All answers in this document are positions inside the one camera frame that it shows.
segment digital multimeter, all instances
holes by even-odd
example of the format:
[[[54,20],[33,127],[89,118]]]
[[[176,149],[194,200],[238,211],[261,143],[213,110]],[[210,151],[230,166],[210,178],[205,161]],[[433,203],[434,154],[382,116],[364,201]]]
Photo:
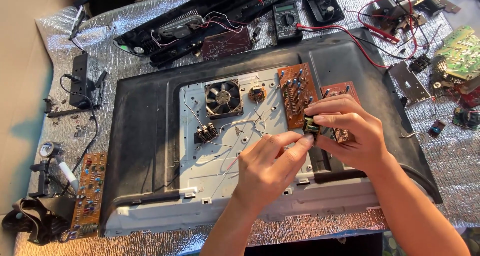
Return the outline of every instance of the digital multimeter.
[[[273,19],[277,43],[302,39],[302,31],[297,30],[300,15],[295,2],[273,5]]]

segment metal sheet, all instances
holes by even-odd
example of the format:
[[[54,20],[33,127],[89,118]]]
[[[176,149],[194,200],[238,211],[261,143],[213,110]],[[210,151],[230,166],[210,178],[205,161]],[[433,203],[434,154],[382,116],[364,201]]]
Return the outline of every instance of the metal sheet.
[[[97,62],[98,70],[89,72],[92,79],[96,79],[99,71],[105,69],[109,72],[105,87],[105,99],[103,108],[97,112],[100,124],[100,133],[97,142],[90,152],[105,151],[109,145],[113,101],[117,79],[134,75],[153,72],[155,69],[148,64],[142,63],[137,57],[130,55],[113,46],[112,39],[130,29],[165,13],[188,0],[149,0],[138,2],[105,14],[98,15],[80,27],[78,35],[79,43]],[[305,25],[309,25],[306,13],[303,11],[303,3],[296,0],[300,9],[300,19]],[[371,0],[338,0],[342,7],[349,10],[358,10],[363,4]],[[59,78],[65,73],[71,72],[73,57],[80,51],[67,39],[70,34],[72,22],[76,15],[73,7],[65,8],[57,14],[38,19],[37,26],[43,37],[47,51],[54,64],[53,83],[50,91],[51,98],[57,102],[59,110],[71,109],[68,104],[60,104],[63,99],[68,100],[59,85]],[[428,23],[423,25],[423,30],[428,40],[431,39],[437,27],[441,24],[438,35],[431,44],[428,56],[432,56],[436,49],[441,47],[442,41],[452,31],[443,14],[429,18]],[[253,49],[260,49],[275,42],[275,39],[267,34],[267,27],[272,25],[271,13],[264,15],[260,20],[262,31],[258,35],[259,42]],[[338,23],[347,28],[361,26],[355,13],[345,12],[345,19]],[[253,31],[255,25],[248,26]],[[313,36],[321,36],[319,33],[306,33],[304,39]],[[418,36],[419,44],[425,44],[426,40]],[[385,41],[375,38],[378,45],[387,51],[399,55],[400,49]],[[408,43],[406,52],[413,49],[413,44]],[[384,55],[386,64],[392,64],[397,60]],[[173,63],[173,66],[181,66],[196,63],[199,60],[192,55],[186,56]],[[428,84],[428,72],[425,71],[417,77],[424,86]],[[436,119],[450,120],[454,102],[449,102],[443,97],[437,102],[437,116],[434,114],[434,104],[431,100],[407,109],[415,131],[427,131]],[[60,141],[68,149],[65,158],[69,165],[73,165],[76,156],[79,156],[90,138],[94,135],[92,122],[88,122],[90,114],[83,112],[77,119],[69,116],[60,118],[58,125],[54,125],[51,119],[46,118],[39,142],[46,140]],[[86,136],[74,138],[76,125],[86,125]],[[429,161],[430,169],[438,184],[444,204],[439,205],[441,212],[456,227],[479,225],[478,210],[480,208],[480,135],[473,131],[464,130],[448,124],[442,131],[441,136],[428,143],[422,142],[422,148]],[[33,174],[30,180],[29,192],[37,187],[38,177]],[[160,234],[150,232],[136,232],[129,236],[116,238],[89,238],[70,241],[66,244],[52,243],[38,247],[27,242],[26,234],[18,235],[16,255],[177,255],[198,250],[207,238],[211,225],[196,227],[194,230],[175,231]],[[340,235],[352,235],[350,230],[387,229],[385,218],[380,210],[367,210],[362,213],[346,214],[330,217],[297,216],[287,218],[283,222],[265,223],[256,221],[249,236],[249,245],[278,244],[314,238],[346,231]]]

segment hand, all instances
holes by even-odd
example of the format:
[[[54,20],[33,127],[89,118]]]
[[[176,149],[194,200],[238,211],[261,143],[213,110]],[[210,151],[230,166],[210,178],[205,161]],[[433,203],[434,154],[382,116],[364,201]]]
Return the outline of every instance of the hand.
[[[286,145],[294,142],[293,147],[284,151]],[[259,213],[293,181],[313,143],[311,134],[303,136],[290,131],[264,135],[240,154],[238,184],[232,198]]]
[[[354,140],[341,143],[325,136],[317,137],[317,146],[348,166],[369,175],[392,160],[385,146],[382,122],[363,110],[349,94],[319,100],[304,112],[314,115],[313,121],[318,125],[346,129],[355,136]]]

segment cardboard box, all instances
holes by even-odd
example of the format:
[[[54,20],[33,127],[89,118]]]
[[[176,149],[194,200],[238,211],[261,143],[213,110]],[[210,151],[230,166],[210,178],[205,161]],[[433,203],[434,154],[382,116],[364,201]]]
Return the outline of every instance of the cardboard box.
[[[35,19],[71,5],[73,0],[2,0],[0,28],[0,219],[27,195],[45,118],[53,66]],[[15,237],[0,228],[0,255],[13,254]]]

